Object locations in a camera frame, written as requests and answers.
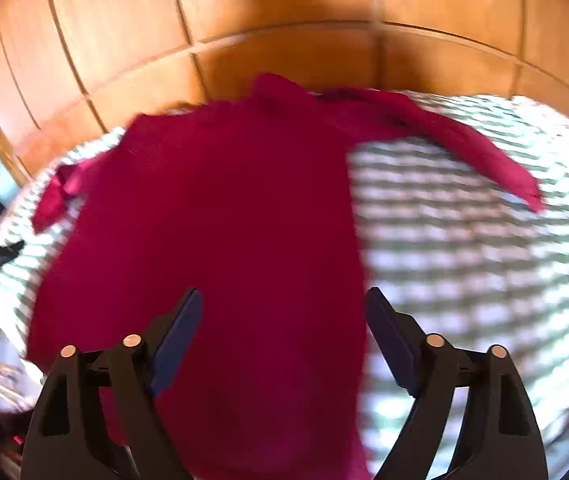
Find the wooden wall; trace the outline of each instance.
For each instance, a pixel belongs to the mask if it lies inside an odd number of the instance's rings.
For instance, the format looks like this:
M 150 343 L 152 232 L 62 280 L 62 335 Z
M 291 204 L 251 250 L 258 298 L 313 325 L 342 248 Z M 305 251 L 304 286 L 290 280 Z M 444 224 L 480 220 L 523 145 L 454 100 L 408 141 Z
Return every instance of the wooden wall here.
M 267 71 L 309 89 L 526 94 L 569 115 L 569 0 L 0 0 L 0 131 L 30 174 Z

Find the screw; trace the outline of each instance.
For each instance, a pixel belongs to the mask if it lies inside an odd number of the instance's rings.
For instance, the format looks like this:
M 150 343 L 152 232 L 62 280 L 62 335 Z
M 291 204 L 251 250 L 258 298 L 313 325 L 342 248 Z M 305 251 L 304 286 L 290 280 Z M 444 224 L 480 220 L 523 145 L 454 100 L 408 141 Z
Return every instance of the screw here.
M 500 345 L 493 345 L 491 346 L 491 354 L 495 357 L 499 357 L 500 359 L 504 359 L 507 355 L 506 348 Z
M 141 342 L 142 338 L 138 334 L 129 334 L 127 337 L 122 339 L 122 344 L 129 348 L 138 346 Z
M 440 334 L 429 334 L 426 336 L 426 343 L 429 346 L 441 348 L 444 346 L 444 338 Z
M 60 350 L 60 355 L 62 357 L 71 357 L 76 352 L 76 348 L 73 345 L 66 345 L 62 350 Z

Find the bed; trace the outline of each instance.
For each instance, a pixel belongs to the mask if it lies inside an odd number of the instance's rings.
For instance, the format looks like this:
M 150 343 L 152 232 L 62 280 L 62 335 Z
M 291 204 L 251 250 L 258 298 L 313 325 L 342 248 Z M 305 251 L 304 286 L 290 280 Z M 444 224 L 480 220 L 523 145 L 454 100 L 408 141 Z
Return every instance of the bed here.
M 0 244 L 27 242 L 0 272 L 0 327 L 24 351 L 40 279 L 82 211 L 77 199 L 34 235 L 53 171 L 115 146 L 136 113 L 237 98 L 260 72 L 311 91 L 401 89 L 529 169 L 547 211 L 424 141 L 363 146 L 351 192 L 371 284 L 455 346 L 509 348 L 555 478 L 569 464 L 567 53 L 569 0 L 0 0 L 0 156 L 25 184 Z M 371 341 L 360 412 L 373 471 L 410 399 Z

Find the striped bedsheet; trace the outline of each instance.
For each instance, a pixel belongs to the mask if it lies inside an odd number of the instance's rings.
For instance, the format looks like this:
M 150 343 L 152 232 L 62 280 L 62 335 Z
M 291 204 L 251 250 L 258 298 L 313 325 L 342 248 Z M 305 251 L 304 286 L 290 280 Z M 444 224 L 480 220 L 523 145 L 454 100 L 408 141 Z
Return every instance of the striped bedsheet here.
M 493 96 L 441 97 L 407 92 L 422 107 L 467 123 L 538 179 L 546 211 L 478 175 L 421 139 L 375 142 L 350 155 L 351 192 L 362 258 L 377 285 L 425 332 L 455 346 L 511 352 L 543 436 L 569 408 L 569 170 L 545 131 L 525 122 L 513 104 Z M 73 163 L 110 149 L 115 130 L 69 152 Z M 30 216 L 56 164 L 18 197 L 0 225 L 0 243 L 24 238 L 23 254 L 0 271 L 0 327 L 24 351 L 42 274 L 63 247 L 82 208 L 40 235 Z M 411 407 L 371 338 L 360 397 L 362 439 L 376 471 Z M 442 446 L 429 476 L 450 460 L 464 407 L 456 394 Z

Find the red cloth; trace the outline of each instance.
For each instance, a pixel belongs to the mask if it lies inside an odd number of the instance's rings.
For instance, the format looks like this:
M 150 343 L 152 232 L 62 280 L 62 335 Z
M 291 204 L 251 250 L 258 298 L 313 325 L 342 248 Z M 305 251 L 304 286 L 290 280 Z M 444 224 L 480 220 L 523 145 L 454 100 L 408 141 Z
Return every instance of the red cloth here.
M 204 317 L 156 402 L 207 480 L 370 478 L 356 430 L 364 275 L 346 153 L 435 139 L 541 207 L 535 180 L 481 134 L 387 92 L 308 95 L 275 75 L 248 99 L 141 116 L 93 173 L 40 286 L 28 358 L 114 345 L 188 286 Z
M 36 212 L 31 219 L 36 234 L 40 234 L 64 216 L 71 198 L 89 193 L 95 181 L 95 174 L 108 153 L 58 168 L 40 197 Z

